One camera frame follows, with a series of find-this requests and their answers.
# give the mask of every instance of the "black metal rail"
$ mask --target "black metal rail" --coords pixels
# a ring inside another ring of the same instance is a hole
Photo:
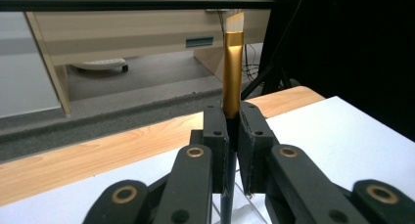
[[[272,9],[275,0],[0,0],[0,12]]]

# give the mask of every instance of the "floor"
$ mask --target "floor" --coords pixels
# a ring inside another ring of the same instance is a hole
[[[243,86],[255,77],[261,52],[261,44],[247,47],[244,70],[250,72],[243,72]],[[79,72],[68,66],[70,115],[52,110],[1,118],[0,162],[200,112],[206,103],[221,100],[221,81],[192,51],[126,60],[128,72]]]

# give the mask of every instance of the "gold metal rod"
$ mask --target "gold metal rod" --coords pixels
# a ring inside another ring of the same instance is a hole
[[[222,109],[226,118],[238,115],[241,102],[244,32],[226,32]]]

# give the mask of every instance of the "wooden table edge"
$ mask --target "wooden table edge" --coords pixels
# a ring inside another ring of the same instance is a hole
[[[247,102],[257,105],[268,118],[322,100],[322,96],[301,86]],[[202,121],[201,112],[184,115],[0,164],[0,206],[186,146],[190,130],[201,129]]]

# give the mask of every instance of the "white object on shelf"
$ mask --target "white object on shelf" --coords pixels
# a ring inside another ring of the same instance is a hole
[[[117,67],[124,67],[127,66],[127,62],[125,59],[112,59],[112,60],[102,60],[102,61],[93,61],[93,62],[86,62],[81,64],[72,64],[75,67],[82,68],[82,69],[94,69],[94,70],[102,70],[102,69],[111,69]]]

